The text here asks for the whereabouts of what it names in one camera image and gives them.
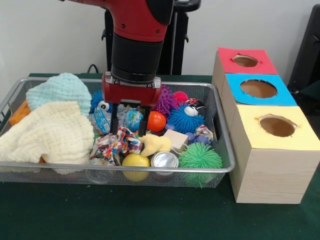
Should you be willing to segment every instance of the green spiky ball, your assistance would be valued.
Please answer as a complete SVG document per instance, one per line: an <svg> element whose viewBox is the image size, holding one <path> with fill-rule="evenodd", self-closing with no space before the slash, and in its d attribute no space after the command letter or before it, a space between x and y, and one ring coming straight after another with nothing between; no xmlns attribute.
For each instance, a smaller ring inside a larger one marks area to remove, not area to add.
<svg viewBox="0 0 320 240"><path fill-rule="evenodd" d="M196 142L189 145L179 156L179 167L220 169L223 167L223 163L221 157L210 145L204 144L203 142ZM184 173L187 184L201 188L216 177L216 173Z"/></svg>

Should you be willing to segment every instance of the black stand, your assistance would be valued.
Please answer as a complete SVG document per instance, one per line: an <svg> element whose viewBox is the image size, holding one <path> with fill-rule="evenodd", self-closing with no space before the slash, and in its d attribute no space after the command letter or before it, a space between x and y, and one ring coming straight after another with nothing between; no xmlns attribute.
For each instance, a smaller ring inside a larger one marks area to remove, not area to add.
<svg viewBox="0 0 320 240"><path fill-rule="evenodd" d="M111 57L112 57L112 46L114 44L114 20L109 10L105 10L104 13L104 25L101 40L105 38L106 46L106 67L107 70L111 71Z"/></svg>
<svg viewBox="0 0 320 240"><path fill-rule="evenodd" d="M185 41L189 42L189 17L185 12L175 11L167 28L157 74L181 75Z"/></svg>
<svg viewBox="0 0 320 240"><path fill-rule="evenodd" d="M320 80L320 4L313 7L288 89L297 93Z"/></svg>

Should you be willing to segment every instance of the stacked wooden boxes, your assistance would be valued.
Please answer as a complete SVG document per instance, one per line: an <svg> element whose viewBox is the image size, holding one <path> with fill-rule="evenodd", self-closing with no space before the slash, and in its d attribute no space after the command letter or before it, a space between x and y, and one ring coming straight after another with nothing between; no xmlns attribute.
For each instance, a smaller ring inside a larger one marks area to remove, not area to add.
<svg viewBox="0 0 320 240"><path fill-rule="evenodd" d="M299 204L320 141L264 50L219 48L212 78L236 156L237 203Z"/></svg>

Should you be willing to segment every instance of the light blue knit cloth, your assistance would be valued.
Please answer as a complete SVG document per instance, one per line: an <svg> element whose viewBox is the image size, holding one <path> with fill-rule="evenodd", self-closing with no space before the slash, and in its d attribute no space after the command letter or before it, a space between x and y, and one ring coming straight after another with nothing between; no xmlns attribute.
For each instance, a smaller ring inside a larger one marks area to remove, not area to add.
<svg viewBox="0 0 320 240"><path fill-rule="evenodd" d="M26 93L26 101L31 111L50 102L77 101L81 114L88 116L91 95L86 85L71 73L61 73L46 82L31 88Z"/></svg>

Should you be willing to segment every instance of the circular hole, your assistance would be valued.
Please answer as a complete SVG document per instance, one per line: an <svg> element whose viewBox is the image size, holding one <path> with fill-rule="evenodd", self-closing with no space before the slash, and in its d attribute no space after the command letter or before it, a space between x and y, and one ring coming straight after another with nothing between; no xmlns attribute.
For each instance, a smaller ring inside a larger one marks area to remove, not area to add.
<svg viewBox="0 0 320 240"><path fill-rule="evenodd" d="M258 60L246 55L237 55L233 58L233 61L241 67L253 68L258 64Z"/></svg>
<svg viewBox="0 0 320 240"><path fill-rule="evenodd" d="M260 125L269 134L277 137L289 137L295 130L297 125L285 119L282 116L266 116L260 120Z"/></svg>
<svg viewBox="0 0 320 240"><path fill-rule="evenodd" d="M244 81L241 83L240 87L245 93L259 99L272 98L278 93L275 86L266 81L257 79Z"/></svg>

